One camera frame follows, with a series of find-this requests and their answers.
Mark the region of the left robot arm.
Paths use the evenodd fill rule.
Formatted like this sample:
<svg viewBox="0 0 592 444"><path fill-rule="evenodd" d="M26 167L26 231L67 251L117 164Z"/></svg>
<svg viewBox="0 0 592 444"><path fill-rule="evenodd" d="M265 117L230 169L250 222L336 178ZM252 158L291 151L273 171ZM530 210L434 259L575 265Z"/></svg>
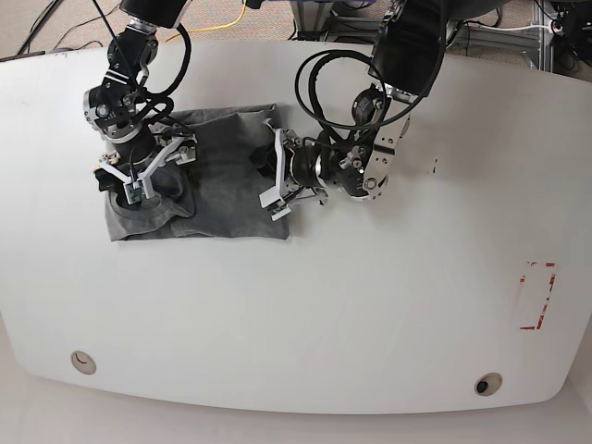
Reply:
<svg viewBox="0 0 592 444"><path fill-rule="evenodd" d="M327 49L302 62L296 74L308 78L294 81L295 97L320 125L319 135L300 138L291 130L274 128L273 146L252 155L259 172L274 181L259 196L272 219L286 216L305 200L324 203L331 189L356 201L382 194L411 113L429 95L441 69L453 14L451 1L392 1L371 55ZM364 64L373 81L355 97L351 125L326 117L317 88L321 70L340 59Z"/></svg>

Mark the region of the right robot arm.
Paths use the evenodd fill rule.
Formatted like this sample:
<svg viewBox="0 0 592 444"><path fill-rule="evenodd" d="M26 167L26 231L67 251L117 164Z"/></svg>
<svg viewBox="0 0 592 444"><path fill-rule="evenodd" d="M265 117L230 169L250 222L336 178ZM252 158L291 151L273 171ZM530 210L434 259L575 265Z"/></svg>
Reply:
<svg viewBox="0 0 592 444"><path fill-rule="evenodd" d="M154 198L152 176L158 168L195 159L195 134L170 115L172 94L191 61L191 38L181 23L188 6L187 1L122 2L120 8L130 22L112 36L102 83L84 95L85 119L107 144L94 169L99 188L124 197L130 205ZM184 55L170 85L162 92L150 92L145 83L161 28L180 34Z"/></svg>

